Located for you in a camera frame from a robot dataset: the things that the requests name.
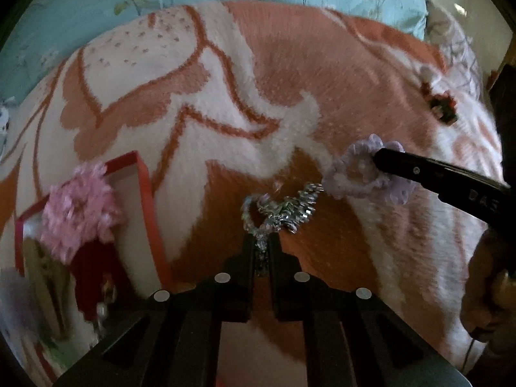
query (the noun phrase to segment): silver screw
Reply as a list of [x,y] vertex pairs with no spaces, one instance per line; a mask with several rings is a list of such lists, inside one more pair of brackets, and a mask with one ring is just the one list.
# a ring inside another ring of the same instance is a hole
[[293,278],[297,282],[308,282],[310,280],[310,275],[306,272],[296,272],[293,276]]
[[231,279],[231,275],[225,272],[221,272],[215,275],[215,282],[218,282],[219,284],[225,284],[226,282],[229,282]]
[[357,294],[357,297],[362,300],[368,300],[371,298],[372,293],[367,288],[359,288],[355,291],[355,294]]
[[170,293],[164,289],[160,289],[154,293],[154,301],[165,302],[170,298]]

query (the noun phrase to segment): fleece blanket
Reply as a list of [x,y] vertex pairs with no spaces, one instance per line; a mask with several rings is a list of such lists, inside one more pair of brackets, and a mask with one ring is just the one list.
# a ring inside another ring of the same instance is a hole
[[[456,123],[436,119],[423,82],[451,92]],[[2,267],[14,264],[15,217],[51,184],[131,150],[151,173],[181,283],[216,274],[239,251],[246,195],[295,195],[372,133],[501,179],[492,117],[447,76],[437,48],[372,20],[266,2],[168,8],[95,38],[30,93],[11,132],[0,166]],[[375,292],[462,366],[471,339],[460,302],[484,228],[418,187],[399,206],[322,194],[314,218],[281,241],[330,286]],[[251,323],[223,327],[220,379],[306,385],[301,325],[273,319],[265,279],[255,301]]]

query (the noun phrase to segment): dark red object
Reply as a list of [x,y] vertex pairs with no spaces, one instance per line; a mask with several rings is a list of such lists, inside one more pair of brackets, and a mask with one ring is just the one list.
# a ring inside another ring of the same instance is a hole
[[136,300],[131,281],[127,277],[114,244],[99,240],[82,246],[70,264],[75,283],[77,308],[89,322],[96,321],[96,305],[104,301],[102,286],[106,279],[114,283],[116,302],[121,308],[131,307]]

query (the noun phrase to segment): purple scrunchie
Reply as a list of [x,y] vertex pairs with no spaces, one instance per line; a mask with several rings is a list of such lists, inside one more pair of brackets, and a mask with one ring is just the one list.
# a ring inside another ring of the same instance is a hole
[[345,195],[372,199],[383,197],[398,205],[406,204],[416,183],[380,171],[372,160],[380,148],[404,153],[399,142],[391,141],[384,144],[375,134],[366,140],[357,141],[350,145],[344,155],[335,160],[324,174],[324,191],[335,199],[342,199]]

